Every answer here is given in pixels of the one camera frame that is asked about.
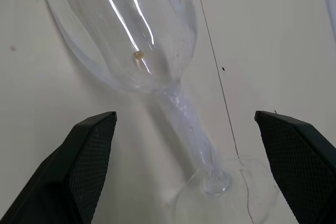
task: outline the glass stem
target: glass stem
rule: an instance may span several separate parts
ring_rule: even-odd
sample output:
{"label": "glass stem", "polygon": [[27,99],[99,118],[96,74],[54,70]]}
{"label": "glass stem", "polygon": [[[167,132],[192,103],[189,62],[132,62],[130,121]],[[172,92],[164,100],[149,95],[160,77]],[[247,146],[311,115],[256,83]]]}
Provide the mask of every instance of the glass stem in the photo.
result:
{"label": "glass stem", "polygon": [[202,130],[190,100],[176,84],[158,94],[159,104],[180,141],[187,148],[195,167],[204,172],[204,189],[218,195],[230,184],[230,176],[223,171],[221,158]]}

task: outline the white table surface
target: white table surface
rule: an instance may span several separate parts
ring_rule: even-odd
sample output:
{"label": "white table surface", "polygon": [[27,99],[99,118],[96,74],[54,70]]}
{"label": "white table surface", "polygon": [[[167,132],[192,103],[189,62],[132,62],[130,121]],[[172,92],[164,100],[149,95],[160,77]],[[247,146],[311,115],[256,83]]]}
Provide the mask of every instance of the white table surface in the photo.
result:
{"label": "white table surface", "polygon": [[[194,4],[198,41],[183,86],[209,139],[233,158],[200,0]],[[267,162],[256,110],[277,110],[335,136],[336,49],[324,0],[203,4],[239,153]],[[0,49],[0,216],[73,125],[116,111],[111,162],[92,223],[164,223],[166,204],[193,171],[155,102],[94,79],[66,46],[45,0],[0,0]],[[281,194],[267,223],[297,223]]]}

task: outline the glass base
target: glass base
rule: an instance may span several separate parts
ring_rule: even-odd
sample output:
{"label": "glass base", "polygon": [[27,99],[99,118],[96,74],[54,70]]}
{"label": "glass base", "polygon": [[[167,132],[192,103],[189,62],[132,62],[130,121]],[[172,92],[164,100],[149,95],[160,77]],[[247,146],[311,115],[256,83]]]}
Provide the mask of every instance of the glass base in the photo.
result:
{"label": "glass base", "polygon": [[250,157],[228,160],[223,166],[230,186],[219,195],[204,190],[204,174],[196,172],[169,205],[171,223],[264,223],[276,201],[272,173]]}

